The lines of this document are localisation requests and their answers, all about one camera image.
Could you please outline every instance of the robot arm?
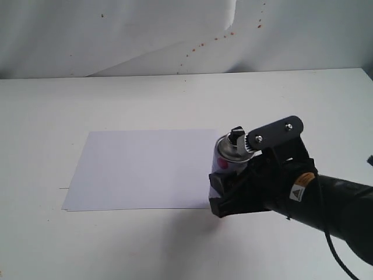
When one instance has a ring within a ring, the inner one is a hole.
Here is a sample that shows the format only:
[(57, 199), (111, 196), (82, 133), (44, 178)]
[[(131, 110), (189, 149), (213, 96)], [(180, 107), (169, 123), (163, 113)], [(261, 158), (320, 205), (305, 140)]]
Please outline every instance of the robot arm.
[(345, 240), (373, 265), (373, 187), (319, 175), (302, 131), (302, 121), (292, 116), (239, 136), (239, 154), (261, 154), (239, 173), (209, 175), (220, 196), (209, 198), (212, 212), (222, 218), (272, 210)]

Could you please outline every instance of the screw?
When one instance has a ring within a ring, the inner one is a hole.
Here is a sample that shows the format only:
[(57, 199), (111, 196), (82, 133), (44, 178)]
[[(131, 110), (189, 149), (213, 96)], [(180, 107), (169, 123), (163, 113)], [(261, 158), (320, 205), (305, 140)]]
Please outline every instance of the screw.
[(258, 136), (255, 137), (255, 141), (256, 141), (256, 143), (260, 143), (260, 142), (263, 141), (263, 137), (261, 137), (260, 135), (258, 135)]
[(291, 124), (286, 124), (285, 125), (285, 130), (286, 131), (290, 131), (290, 130), (292, 130), (293, 129), (293, 126), (291, 125)]

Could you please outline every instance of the white table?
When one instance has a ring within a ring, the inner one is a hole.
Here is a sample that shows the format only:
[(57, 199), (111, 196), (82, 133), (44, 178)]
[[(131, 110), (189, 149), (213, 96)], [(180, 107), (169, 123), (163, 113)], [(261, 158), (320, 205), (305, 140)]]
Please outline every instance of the white table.
[[(89, 131), (251, 130), (292, 114), (322, 174), (373, 184), (373, 83), (360, 69), (0, 80), (0, 271), (20, 279), (348, 279), (322, 232), (274, 212), (65, 212)], [(373, 268), (341, 240), (347, 266)]]

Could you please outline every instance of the black cylinder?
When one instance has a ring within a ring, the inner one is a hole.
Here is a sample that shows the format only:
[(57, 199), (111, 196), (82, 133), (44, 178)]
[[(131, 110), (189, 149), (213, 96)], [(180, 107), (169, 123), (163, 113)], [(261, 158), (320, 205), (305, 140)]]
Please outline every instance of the black cylinder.
[[(301, 201), (297, 201), (290, 195), (296, 178), (284, 182), (281, 194), (264, 199), (265, 207), (319, 230), (324, 229), (326, 218), (331, 235), (345, 240), (361, 259), (373, 265), (373, 188), (319, 175), (318, 180), (308, 182)], [(318, 182), (325, 213), (322, 213)]]

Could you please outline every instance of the silver can top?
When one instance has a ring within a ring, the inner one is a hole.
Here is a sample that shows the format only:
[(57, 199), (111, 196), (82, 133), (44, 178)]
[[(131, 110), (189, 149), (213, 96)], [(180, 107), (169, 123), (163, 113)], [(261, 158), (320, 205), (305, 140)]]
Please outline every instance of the silver can top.
[(238, 151), (241, 151), (242, 148), (238, 147), (242, 145), (241, 143), (237, 143), (237, 139), (245, 135), (245, 131), (242, 127), (235, 127), (231, 130), (231, 132), (223, 137), (221, 137), (217, 142), (217, 150), (219, 153), (224, 157), (226, 160), (236, 163), (244, 163), (247, 162), (253, 155), (253, 153), (245, 153), (242, 154)]

